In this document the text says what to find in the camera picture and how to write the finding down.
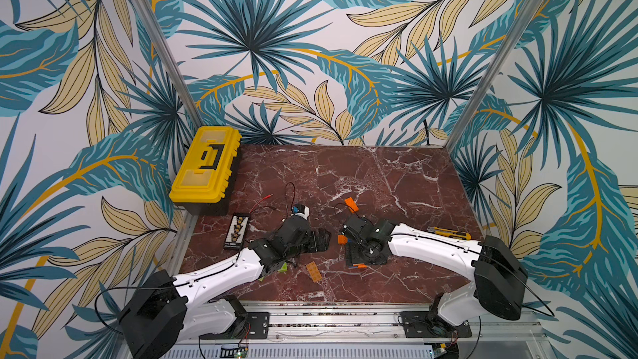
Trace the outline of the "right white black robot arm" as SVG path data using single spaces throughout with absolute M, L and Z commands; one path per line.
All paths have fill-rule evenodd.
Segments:
M 451 332 L 465 321 L 485 314 L 518 321 L 523 309 L 528 273 L 504 242 L 445 237 L 407 224 L 351 215 L 342 226 L 348 239 L 348 264 L 382 265 L 391 256 L 417 259 L 448 269 L 468 280 L 452 292 L 438 294 L 425 323 Z

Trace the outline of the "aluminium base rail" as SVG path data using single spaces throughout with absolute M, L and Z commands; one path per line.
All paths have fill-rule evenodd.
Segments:
M 531 312 L 518 321 L 483 315 L 465 321 L 472 337 L 406 338 L 398 316 L 425 305 L 391 303 L 241 302 L 246 312 L 270 312 L 267 339 L 176 342 L 160 358 L 555 358 Z

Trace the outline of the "left aluminium corner post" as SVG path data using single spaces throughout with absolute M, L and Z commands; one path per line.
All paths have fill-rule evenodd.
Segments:
M 179 67 L 169 49 L 164 33 L 158 23 L 156 15 L 151 8 L 151 3 L 147 0 L 131 0 L 134 9 L 137 11 L 142 24 L 144 25 L 151 43 L 155 46 L 159 60 L 164 65 L 165 71 L 169 75 L 169 79 L 173 83 L 176 92 L 181 99 L 186 113 L 189 115 L 197 130 L 204 123 L 195 106 L 194 100 L 189 92 L 189 88 L 181 74 Z

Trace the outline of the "aluminium corner post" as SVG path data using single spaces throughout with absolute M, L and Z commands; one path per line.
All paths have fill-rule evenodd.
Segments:
M 498 75 L 501 66 L 507 60 L 511 51 L 515 48 L 516 44 L 520 40 L 527 26 L 534 19 L 536 11 L 542 6 L 543 0 L 527 0 L 523 3 L 521 13 L 513 20 L 513 24 L 508 31 L 508 34 L 504 37 L 503 43 L 500 45 L 498 51 L 494 55 L 493 61 L 487 68 L 486 73 L 483 75 L 480 83 L 473 96 L 467 101 L 467 105 L 460 115 L 458 121 L 455 124 L 455 128 L 448 141 L 445 143 L 445 149 L 448 153 L 454 151 L 460 144 L 460 139 L 463 136 L 465 129 L 472 121 L 475 112 L 478 110 L 479 105 L 486 96 L 488 89 L 492 86 L 493 80 Z
M 137 11 L 142 24 L 144 25 L 151 43 L 155 46 L 159 60 L 164 65 L 165 71 L 169 75 L 169 79 L 173 83 L 176 92 L 181 99 L 186 113 L 189 115 L 197 130 L 204 123 L 195 106 L 194 100 L 189 92 L 189 88 L 181 74 L 179 67 L 169 49 L 164 33 L 158 23 L 156 15 L 151 8 L 151 3 L 147 0 L 131 0 L 134 9 Z

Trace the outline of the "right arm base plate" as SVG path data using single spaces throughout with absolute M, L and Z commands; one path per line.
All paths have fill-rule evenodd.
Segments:
M 472 337 L 473 333 L 467 322 L 454 327 L 438 319 L 430 319 L 428 311 L 405 311 L 398 316 L 398 323 L 403 327 L 406 338 L 458 338 Z

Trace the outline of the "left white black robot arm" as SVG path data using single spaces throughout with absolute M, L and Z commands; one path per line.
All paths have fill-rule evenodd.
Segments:
M 293 214 L 279 229 L 239 253 L 187 274 L 152 274 L 117 316 L 134 358 L 160 358 L 176 342 L 241 332 L 246 311 L 229 291 L 277 272 L 301 254 L 325 252 L 332 235 L 312 229 L 306 214 Z

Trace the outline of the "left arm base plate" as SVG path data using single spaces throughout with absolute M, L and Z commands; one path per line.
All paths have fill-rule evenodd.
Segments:
M 217 339 L 239 339 L 248 336 L 248 339 L 267 339 L 270 327 L 270 312 L 247 312 L 240 315 L 226 332 L 217 336 Z

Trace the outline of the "yellow utility knife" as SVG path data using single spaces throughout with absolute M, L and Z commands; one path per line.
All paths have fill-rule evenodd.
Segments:
M 438 227 L 429 227 L 428 231 L 432 234 L 437 234 L 440 236 L 444 236 L 452 239 L 463 239 L 463 240 L 471 240 L 472 237 L 467 232 L 451 230 L 451 229 L 442 229 Z

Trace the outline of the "amber transparent lego brick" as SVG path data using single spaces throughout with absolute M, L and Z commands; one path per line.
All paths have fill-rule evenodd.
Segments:
M 319 283 L 322 280 L 322 274 L 315 262 L 310 262 L 310 264 L 307 264 L 306 269 L 314 283 Z

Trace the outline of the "yellow black toolbox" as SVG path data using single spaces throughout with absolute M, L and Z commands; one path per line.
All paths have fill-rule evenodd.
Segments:
M 241 159 L 242 136 L 230 126 L 202 126 L 194 136 L 169 197 L 193 216 L 225 216 Z

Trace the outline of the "right aluminium corner post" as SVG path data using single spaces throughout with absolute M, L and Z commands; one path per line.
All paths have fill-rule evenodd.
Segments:
M 508 31 L 508 34 L 504 37 L 503 43 L 500 45 L 498 51 L 494 55 L 493 61 L 487 68 L 486 73 L 483 75 L 480 83 L 473 96 L 467 101 L 467 105 L 460 115 L 458 121 L 455 124 L 455 128 L 448 141 L 445 143 L 445 149 L 448 153 L 454 151 L 460 144 L 460 139 L 463 136 L 465 129 L 472 121 L 475 112 L 478 110 L 479 105 L 486 96 L 488 89 L 492 86 L 493 80 L 498 75 L 501 66 L 507 60 L 511 51 L 515 48 L 516 44 L 520 40 L 527 26 L 534 19 L 536 11 L 542 6 L 543 0 L 527 0 L 523 3 L 521 13 L 513 20 L 513 24 Z

